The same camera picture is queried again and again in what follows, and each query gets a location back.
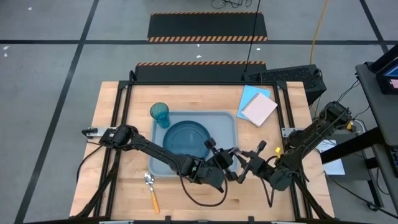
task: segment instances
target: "wooden table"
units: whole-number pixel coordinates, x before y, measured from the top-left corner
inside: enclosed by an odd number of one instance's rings
[[[93,118],[93,126],[109,126],[117,92],[117,82],[103,82]],[[271,86],[259,86],[271,90]],[[138,128],[140,134],[150,139],[152,118],[150,107],[156,102],[166,103],[170,110],[224,110],[236,115],[243,86],[133,86],[127,124]],[[296,127],[305,128],[311,123],[310,112],[302,83],[288,83],[290,103]],[[285,125],[288,126],[282,91],[279,92]],[[122,105],[119,113],[121,120]],[[275,155],[276,147],[282,147],[280,127],[276,110],[265,123],[257,128],[249,121],[236,119],[238,144],[243,150],[252,150],[261,140],[267,142],[261,157]],[[96,148],[88,144],[85,156]],[[81,168],[70,215],[75,215],[86,205],[98,188],[105,150],[89,158]],[[228,183],[228,196],[218,207],[195,205],[183,192],[178,178],[155,178],[154,189],[159,202],[160,214],[156,215],[152,206],[150,191],[144,183],[147,171],[147,155],[131,150],[123,152],[119,166],[118,182],[113,203],[112,219],[124,220],[164,220],[171,215],[173,220],[247,220],[254,216],[257,221],[294,220],[292,200],[289,190],[275,192],[274,205],[269,208],[261,181],[249,174],[243,184]],[[303,162],[310,182],[309,191],[325,211],[333,216],[333,208],[320,156],[311,152]],[[201,203],[216,203],[223,194],[208,185],[186,184],[188,191]],[[305,217],[301,193],[297,189],[300,212]],[[101,214],[104,214],[108,193],[103,196]]]

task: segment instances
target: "blue paper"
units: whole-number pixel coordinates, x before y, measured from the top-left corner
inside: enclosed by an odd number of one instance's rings
[[[262,93],[262,94],[264,94],[264,96],[266,96],[268,98],[271,96],[271,91],[269,91],[269,90],[257,88],[254,86],[248,86],[248,85],[244,86],[241,103],[239,104],[238,115],[236,115],[238,118],[248,120],[245,117],[245,115],[242,114],[242,110],[251,101],[251,99],[253,99],[253,97],[257,95],[257,93]]]

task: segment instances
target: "black floor line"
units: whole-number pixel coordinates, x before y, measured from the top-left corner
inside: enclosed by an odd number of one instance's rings
[[[369,23],[371,24],[372,30],[373,30],[374,34],[376,35],[377,40],[382,42],[384,39],[380,33],[379,28],[376,25],[376,22],[373,19],[371,11],[369,10],[368,5],[366,4],[366,1],[365,0],[359,0],[359,1],[362,5],[363,11],[365,12],[366,17],[368,18]],[[381,49],[383,50],[384,53],[386,53],[388,51],[387,45],[383,44],[383,43],[381,44]]]
[[[95,13],[97,5],[98,5],[98,1],[99,0],[93,1],[93,5],[91,7],[90,13],[88,14],[88,18],[87,18],[85,27],[83,29],[83,33],[80,37],[80,44],[77,46],[75,55],[73,56],[73,59],[72,59],[72,62],[71,62],[71,65],[70,65],[70,68],[68,71],[68,75],[65,79],[65,83],[63,84],[60,97],[58,99],[54,114],[53,114],[51,122],[50,122],[49,129],[47,130],[47,133],[45,135],[44,142],[43,142],[42,148],[39,153],[39,157],[36,161],[32,176],[30,177],[29,184],[26,188],[24,197],[23,197],[21,205],[19,207],[16,219],[14,222],[16,224],[20,224],[20,223],[24,222],[26,212],[28,210],[30,201],[32,200],[32,196],[33,196],[34,190],[36,188],[37,182],[39,180],[40,173],[43,169],[45,158],[47,157],[47,153],[49,151],[49,147],[50,147],[50,144],[51,144],[54,132],[55,132],[55,128],[57,127],[58,120],[60,118],[63,105],[67,98],[68,90],[69,90],[70,84],[72,82],[73,75],[75,74],[76,66],[79,62],[81,51],[83,50],[83,46],[84,46],[83,40],[85,40],[87,37],[87,33],[88,33],[88,30],[90,29],[91,22],[93,21],[93,17],[94,17],[94,13]]]
[[[148,42],[146,40],[0,40],[0,44],[83,44],[83,45],[156,45],[156,44],[250,44],[250,42]],[[268,40],[262,45],[311,45],[312,40]],[[395,45],[398,40],[317,40],[315,45]]]

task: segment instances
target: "black and orange caution stripe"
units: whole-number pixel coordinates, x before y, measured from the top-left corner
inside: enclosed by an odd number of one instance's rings
[[[210,61],[210,62],[141,62],[140,66],[170,66],[170,65],[245,65],[247,61]],[[250,65],[265,65],[265,61],[249,61]]]
[[[256,12],[155,12],[149,22],[149,42],[262,42],[267,41],[264,15]]]

